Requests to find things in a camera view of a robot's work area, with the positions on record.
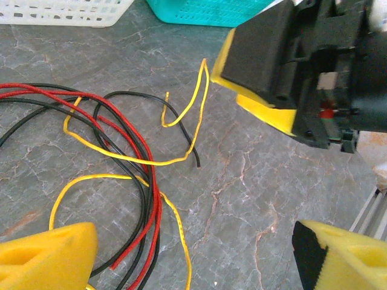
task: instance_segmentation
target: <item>gray marble surface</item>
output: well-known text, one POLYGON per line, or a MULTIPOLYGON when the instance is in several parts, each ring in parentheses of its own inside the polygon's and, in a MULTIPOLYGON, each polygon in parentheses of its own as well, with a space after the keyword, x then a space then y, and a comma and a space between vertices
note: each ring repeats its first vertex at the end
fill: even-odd
MULTIPOLYGON (((212 67, 227 32, 161 23, 144 0, 135 1, 111 28, 3 25, 0 82, 51 82, 101 95, 131 89, 162 97, 168 90, 181 111, 202 58, 212 67)), ((177 127, 160 126, 160 104, 135 97, 113 102, 148 140, 155 159, 182 156, 186 141, 177 127)), ((93 104, 82 107, 90 111, 93 104)), ((0 133, 33 108, 1 105, 0 133)), ((198 108, 197 103, 184 119, 189 132, 198 108)), ((66 136, 62 122, 63 115, 48 112, 0 149, 0 242, 46 230, 54 199, 74 177, 122 173, 109 158, 66 136)), ((77 121, 71 127, 94 140, 77 121)), ((130 153, 121 138, 108 133, 130 153)), ((183 219, 192 289, 302 289, 291 246, 294 222, 314 219, 349 228, 375 183, 358 155, 298 144, 243 111, 235 94, 217 85, 210 87, 197 149, 202 168, 190 157, 157 169, 161 190, 183 219)), ((94 222, 100 264, 134 228, 137 194, 130 181, 85 181, 63 200, 57 226, 94 222)), ((131 259, 92 283, 113 289, 131 259)), ((164 205, 160 257, 146 289, 183 289, 185 279, 178 228, 164 205)))

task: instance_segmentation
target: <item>black wire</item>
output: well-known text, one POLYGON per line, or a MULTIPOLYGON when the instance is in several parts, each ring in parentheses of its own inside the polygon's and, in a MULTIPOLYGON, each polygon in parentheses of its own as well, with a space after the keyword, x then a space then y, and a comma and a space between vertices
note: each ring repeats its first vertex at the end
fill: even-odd
MULTIPOLYGON (((29 85, 33 85, 33 86, 40 86, 40 87, 46 87, 46 88, 54 88, 54 89, 64 89, 64 90, 67 90, 67 91, 73 91, 73 92, 76 92, 77 90, 73 89, 73 88, 68 88, 68 87, 65 87, 65 86, 59 86, 59 85, 52 85, 52 84, 46 84, 46 83, 31 83, 29 85)), ((173 113, 176 117, 178 117, 178 114, 176 112, 176 110, 166 101, 164 101, 163 99, 161 98, 158 98, 156 96, 153 96, 153 95, 149 95, 149 94, 143 94, 143 93, 139 93, 139 92, 128 92, 128 91, 119 91, 119 92, 113 92, 113 93, 110 93, 108 94, 107 96, 105 96, 105 98, 110 98, 110 97, 113 97, 115 95, 136 95, 136 96, 141 96, 141 97, 144 97, 144 98, 151 98, 151 99, 154 99, 154 100, 157 100, 158 102, 161 102, 163 103, 164 105, 166 105, 173 113)), ((68 99, 65 99, 66 101, 68 102, 73 102, 77 99, 77 97, 73 97, 73 98, 68 98, 68 99)), ((8 99, 9 102, 21 102, 21 103, 27 103, 27 99, 23 99, 23 101, 19 101, 19 99, 17 99, 18 101, 15 100, 15 98, 13 99, 8 99)), ((34 103, 36 105, 43 105, 41 102, 41 104, 39 104, 38 101, 34 101, 34 100, 28 100, 28 101, 31 101, 30 103, 34 103)), ((8 130, 8 132, 6 132, 6 134, 0 138, 0 147, 4 144, 4 142, 6 141, 6 139, 9 138, 9 136, 14 133, 20 126, 22 126, 24 123, 26 123, 28 120, 32 119, 33 117, 47 111, 48 109, 57 109, 57 108, 53 108, 51 107, 50 105, 54 105, 54 106, 58 106, 60 105, 58 102, 55 102, 55 103, 52 103, 52 104, 47 104, 47 103, 44 103, 45 105, 47 106, 44 106, 43 108, 40 108, 32 113, 30 113, 28 116, 26 116, 25 118, 23 118, 21 121, 19 121, 16 125, 14 125, 10 130, 8 130)), ((149 159, 148 156, 146 156, 146 153, 144 152, 143 148, 142 148, 142 144, 140 144, 139 140, 137 139, 137 137, 131 132, 130 128, 127 127, 126 123, 123 122, 123 120, 110 108, 108 107, 106 104, 104 103, 101 103, 101 102, 98 102, 98 105, 96 107, 96 110, 94 111, 94 118, 97 117, 97 114, 98 114, 98 111, 99 111, 99 108, 102 106, 104 106, 105 108, 107 108, 107 110, 110 111, 110 113, 113 114, 113 116, 115 116, 115 118, 119 121, 119 123, 121 123, 121 125, 123 125, 124 127, 124 130, 126 131, 126 133, 128 133, 131 138, 134 140, 136 146, 138 147, 141 155, 142 155, 142 159, 146 160, 146 159, 149 159)), ((70 114, 70 111, 66 111, 66 110, 57 110, 57 111, 61 111, 61 112, 66 112, 65 114, 67 115, 72 115, 74 118, 78 119, 78 120, 81 120, 78 115, 75 115, 75 114, 70 114)), ((103 139, 105 139, 110 145, 112 145, 112 148, 118 152, 119 154, 122 154, 124 155, 124 153, 117 147, 115 146, 115 144, 109 139, 107 138, 107 136, 100 130, 98 130, 97 127, 95 127, 92 122, 88 122, 87 119, 85 118, 82 118, 83 120, 81 121, 86 121, 84 123, 86 123, 87 125, 91 126, 93 129, 94 129, 94 133, 97 137, 97 140, 99 141, 99 143, 101 144, 102 147, 104 147, 105 150, 109 150, 109 148, 107 148, 106 144, 102 141, 101 137, 103 137, 103 139)), ((189 144, 191 144, 192 140, 190 139, 186 129, 184 128, 182 122, 179 122, 179 125, 181 127, 181 130, 183 131, 183 134, 184 136, 186 137, 187 141, 189 144)), ((199 159, 199 156, 197 154, 197 151, 196 151, 196 148, 193 148, 193 152, 195 154, 195 157, 197 159, 197 166, 200 167, 200 159, 199 159)), ((121 160, 119 159, 115 159, 113 158, 113 160, 126 172, 129 174, 130 170, 121 162, 121 160)), ((151 202, 152 202, 152 178, 151 178, 151 174, 150 174, 150 171, 152 170, 151 167, 149 166, 148 167, 148 173, 149 173, 149 176, 146 176, 146 174, 144 173, 144 171, 141 169, 141 167, 139 167, 136 163, 130 163, 132 166, 134 166, 137 171, 139 171, 141 173, 141 175, 143 175, 143 177, 148 180, 148 183, 149 183, 149 194, 148 194, 148 200, 146 201, 146 204, 145 204, 145 212, 146 214, 143 215, 143 223, 145 224, 147 219, 148 219, 148 216, 149 216, 149 212, 150 212, 150 209, 151 209, 151 202)), ((125 248, 127 248, 127 246, 130 245, 130 243, 126 243, 122 248, 121 250, 125 250, 125 248)), ((136 255, 136 258, 132 264, 132 266, 130 267, 129 271, 126 273, 124 279, 122 280, 122 282, 119 284, 119 286, 117 287, 117 289, 122 289, 122 287, 125 285, 125 283, 127 282, 127 280, 129 279, 130 275, 133 273, 135 267, 137 266, 138 264, 138 261, 140 260, 141 258, 141 254, 142 254, 142 251, 143 251, 143 248, 144 248, 144 245, 145 245, 145 237, 141 240, 140 242, 140 246, 139 246, 139 249, 138 249, 138 253, 136 255)), ((139 286, 139 289, 143 289, 145 283, 148 281, 148 278, 150 277, 151 275, 151 272, 153 271, 154 269, 154 266, 156 264, 156 261, 157 261, 157 257, 158 257, 158 251, 159 251, 159 248, 160 248, 160 234, 158 235, 157 237, 157 243, 156 243, 156 249, 155 249, 155 254, 154 254, 154 257, 153 257, 153 261, 143 279, 143 281, 141 282, 140 286, 139 286)), ((121 253, 123 252, 122 251, 119 251, 116 253, 116 255, 114 255, 111 259, 109 259, 107 262, 105 262, 102 266, 98 267, 97 269, 95 269, 93 272, 92 272, 92 276, 100 273, 101 271, 103 271, 104 269, 106 269, 107 267, 109 267, 120 255, 121 253)))
MULTIPOLYGON (((34 86, 43 86, 43 87, 50 87, 50 88, 55 88, 55 89, 71 89, 71 88, 67 88, 67 87, 64 87, 64 86, 59 86, 59 85, 51 85, 51 84, 45 84, 45 83, 32 83, 30 85, 34 85, 34 86)), ((144 93, 140 93, 140 92, 131 92, 131 91, 117 91, 117 92, 112 92, 106 96, 104 96, 105 99, 109 99, 111 97, 114 97, 114 96, 117 96, 117 95, 134 95, 134 96, 140 96, 140 97, 144 97, 144 98, 150 98, 150 99, 153 99, 153 100, 157 100, 158 102, 161 102, 162 104, 166 105, 171 111, 172 113, 176 116, 176 118, 178 117, 178 113, 176 112, 176 110, 172 107, 172 105, 170 105, 167 101, 163 100, 162 98, 159 98, 159 97, 156 97, 154 95, 149 95, 149 94, 144 94, 144 93)), ((95 120, 97 120, 97 117, 98 117, 98 112, 99 112, 99 109, 100 107, 104 106, 104 103, 102 102, 98 102, 95 110, 94 110, 94 114, 93 114, 93 118, 95 120)), ((140 154, 143 156, 142 159, 149 159, 149 157, 145 158, 144 155, 146 155, 146 153, 144 152, 143 148, 142 148, 142 145, 140 144, 137 136, 135 136, 132 131, 130 130, 130 128, 126 125, 126 123, 109 107, 106 107, 104 106, 105 108, 107 108, 110 113, 112 113, 113 116, 115 116, 115 118, 117 119, 117 121, 123 126, 123 129, 125 130, 125 132, 132 138, 132 140, 135 142, 136 146, 138 147, 139 151, 140 151, 140 154)), ((192 140, 190 139, 188 133, 187 133, 187 130, 185 129, 183 123, 181 121, 178 122, 179 123, 179 126, 184 134, 184 136, 186 137, 189 145, 191 145, 192 143, 192 140)), ((102 148, 104 148, 105 150, 109 150, 109 148, 106 146, 106 144, 103 142, 103 140, 101 139, 100 135, 98 134, 98 132, 94 131, 95 133, 95 136, 96 136, 96 139, 97 141, 99 142, 99 144, 101 145, 102 148)), ((195 157, 196 157, 196 160, 197 160, 197 167, 200 167, 200 157, 197 153, 197 150, 195 147, 193 147, 193 152, 195 154, 195 157)), ((119 159, 113 159, 121 168, 124 167, 124 165, 122 164, 122 161, 119 160, 119 159)), ((148 172, 150 172, 152 170, 152 167, 151 166, 148 166, 148 172)), ((148 200, 147 200, 147 204, 151 204, 152 202, 152 178, 150 177, 148 179, 148 183, 149 183, 149 190, 148 190, 148 200)), ((149 213, 150 213, 150 209, 151 209, 151 206, 149 206, 147 209, 146 209, 146 214, 144 216, 145 218, 145 221, 144 221, 144 224, 147 223, 147 219, 148 219, 148 216, 149 216, 149 213)), ((143 249, 144 249, 144 246, 145 246, 145 238, 146 236, 144 236, 142 239, 141 239, 141 242, 140 242, 140 245, 139 245, 139 249, 138 249, 138 253, 131 265, 131 267, 129 268, 128 272, 125 274, 124 278, 122 279, 122 281, 120 282, 120 284, 118 285, 118 287, 116 288, 116 290, 121 290, 125 283, 129 280, 130 276, 132 275, 132 273, 134 272, 135 270, 135 267, 138 265, 138 262, 140 261, 140 258, 141 258, 141 254, 143 252, 143 249)), ((145 283, 148 281, 154 267, 155 267, 155 264, 157 263, 157 257, 158 257, 158 251, 159 251, 159 248, 160 248, 160 234, 158 235, 157 237, 157 249, 155 250, 155 254, 153 256, 153 260, 152 260, 152 263, 143 279, 143 281, 141 282, 140 284, 140 288, 139 289, 142 289, 145 285, 145 283)), ((109 267, 114 261, 115 259, 113 259, 115 257, 112 257, 112 259, 108 260, 107 262, 105 262, 102 266, 98 267, 97 269, 93 270, 92 273, 91 273, 91 277, 93 277, 94 275, 100 273, 101 271, 103 271, 105 268, 109 267)))
MULTIPOLYGON (((156 101, 162 103, 163 105, 166 105, 171 110, 171 112, 175 115, 176 118, 179 117, 179 114, 176 112, 176 110, 174 109, 174 107, 172 107, 172 105, 170 103, 168 103, 167 101, 163 100, 162 98, 156 97, 155 95, 149 95, 149 94, 145 94, 143 92, 116 91, 116 92, 111 92, 111 93, 107 94, 103 98, 109 99, 109 98, 112 98, 112 97, 115 97, 115 96, 118 96, 118 95, 133 95, 133 96, 137 96, 137 97, 150 98, 151 100, 156 100, 156 101)), ((96 112, 98 114, 98 111, 99 111, 100 107, 101 107, 101 103, 99 103, 96 106, 95 110, 94 110, 94 115, 93 115, 94 118, 96 117, 96 112)), ((178 124, 179 124, 180 129, 183 132, 184 136, 186 137, 189 145, 191 145, 192 144, 192 140, 191 140, 191 138, 190 138, 186 128, 184 127, 183 123, 181 121, 179 121, 178 124)), ((201 166, 200 165, 200 157, 199 157, 199 154, 198 154, 195 146, 193 147, 192 151, 193 151, 193 154, 195 155, 195 158, 196 158, 196 161, 197 161, 197 167, 200 167, 201 166)))
MULTIPOLYGON (((70 91, 70 92, 79 92, 78 90, 76 89, 73 89, 73 88, 69 88, 67 86, 61 86, 61 85, 54 85, 54 84, 51 84, 51 83, 26 83, 26 85, 30 85, 30 86, 37 86, 37 87, 40 87, 40 88, 53 88, 53 89, 62 89, 64 91, 70 91)), ((111 92, 110 94, 107 94, 106 96, 104 96, 105 99, 109 99, 111 97, 114 97, 114 96, 117 96, 117 95, 134 95, 134 96, 138 96, 138 97, 143 97, 143 98, 150 98, 151 100, 156 100, 160 103, 162 103, 163 105, 166 105, 170 110, 171 112, 175 115, 176 118, 179 117, 179 114, 177 113, 177 111, 174 109, 174 107, 168 103, 166 100, 163 100, 162 98, 160 97, 157 97, 155 95, 149 95, 149 94, 145 94, 145 93, 142 93, 142 92, 133 92, 133 91, 116 91, 116 92, 111 92)), ((94 110, 94 114, 95 114, 95 111, 97 111, 97 114, 98 114, 98 111, 100 109, 101 106, 104 106, 105 108, 109 109, 109 111, 117 118, 120 120, 120 117, 117 116, 115 113, 113 113, 111 110, 110 110, 110 107, 108 107, 106 104, 104 103, 101 103, 101 102, 98 102, 97 100, 95 100, 98 105, 96 106, 95 110, 94 110)), ((179 126, 180 126, 180 129, 181 131, 183 132, 184 136, 186 137, 189 145, 192 144, 192 140, 186 130, 186 128, 184 127, 183 123, 181 121, 178 122, 179 126)), ((200 167, 200 157, 199 157, 199 154, 195 148, 195 146, 193 147, 192 149, 193 151, 193 154, 195 155, 195 159, 197 161, 197 167, 200 167)))
MULTIPOLYGON (((52 103, 45 103, 45 102, 42 102, 42 101, 37 101, 37 100, 31 100, 31 99, 27 99, 27 98, 5 98, 5 99, 0 99, 0 103, 28 103, 28 104, 33 104, 33 105, 39 105, 39 106, 43 106, 44 109, 54 109, 54 110, 57 110, 59 112, 62 112, 64 114, 67 114, 67 115, 70 115, 78 120, 80 120, 81 122, 87 124, 88 126, 90 126, 91 128, 93 128, 95 130, 95 132, 97 132, 98 134, 100 134, 103 139, 105 139, 112 147, 115 146, 115 144, 112 142, 112 140, 109 139, 109 137, 107 137, 105 135, 105 133, 103 133, 103 131, 101 131, 97 126, 95 126, 92 122, 90 122, 89 120, 87 120, 86 118, 83 118, 71 111, 68 111, 66 109, 63 109, 61 107, 59 107, 58 105, 54 105, 52 103)), ((29 114, 28 116, 26 116, 25 118, 23 118, 22 120, 20 120, 19 122, 17 122, 10 130, 8 130, 8 132, 6 132, 4 135, 7 135, 8 138, 9 136, 11 135, 9 132, 15 132, 19 127, 21 127, 25 122, 27 122, 28 120, 30 120, 31 118, 35 117, 36 115, 36 112, 37 111, 40 111, 41 113, 41 110, 36 110, 33 113, 29 114)), ((2 138, 0 138, 0 147, 4 144, 4 142, 6 141, 7 138, 4 138, 4 136, 2 138)), ((141 184, 139 183, 139 181, 137 180, 137 178, 135 177, 135 175, 129 170, 129 169, 124 169, 125 172, 127 174, 129 174, 132 179, 134 180, 134 182, 136 182, 136 185, 138 186, 138 189, 140 190, 141 192, 141 213, 140 213, 140 219, 139 219, 139 223, 140 224, 140 228, 141 228, 141 225, 146 222, 147 220, 147 216, 149 215, 149 209, 150 207, 147 207, 146 204, 145 204, 145 194, 143 192, 143 188, 141 186, 141 184)), ((130 241, 129 245, 133 242, 134 238, 137 236, 138 232, 139 232, 139 229, 138 227, 136 227, 136 229, 134 230, 131 238, 128 240, 130 241)), ((140 246, 139 246, 139 250, 138 250, 138 253, 136 255, 136 258, 135 258, 135 261, 134 263, 132 264, 131 266, 131 272, 129 275, 132 274, 134 268, 137 266, 138 264, 138 261, 140 260, 140 257, 141 257, 141 254, 143 252, 143 248, 144 248, 144 244, 145 244, 145 239, 143 238, 140 242, 140 246)), ((94 275, 97 275, 98 273, 102 272, 104 269, 106 269, 107 267, 109 267, 110 265, 112 265, 114 263, 115 260, 117 260, 117 258, 121 255, 121 253, 128 247, 127 243, 125 243, 120 250, 122 251, 118 251, 112 258, 110 258, 107 262, 105 262, 102 266, 99 266, 97 269, 94 270, 95 274, 94 275)))

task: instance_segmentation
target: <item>yellow foam pad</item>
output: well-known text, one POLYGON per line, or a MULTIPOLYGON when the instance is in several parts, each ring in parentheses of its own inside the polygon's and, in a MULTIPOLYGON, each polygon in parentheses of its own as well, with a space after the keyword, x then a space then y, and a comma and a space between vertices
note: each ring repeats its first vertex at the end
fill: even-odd
POLYGON ((321 248, 328 247, 314 290, 387 290, 386 242, 315 221, 301 223, 321 248))
POLYGON ((97 232, 81 223, 0 244, 1 290, 85 290, 97 232))
POLYGON ((280 130, 289 136, 294 136, 291 130, 293 128, 297 110, 268 108, 244 95, 238 95, 236 97, 236 103, 277 130, 280 130))

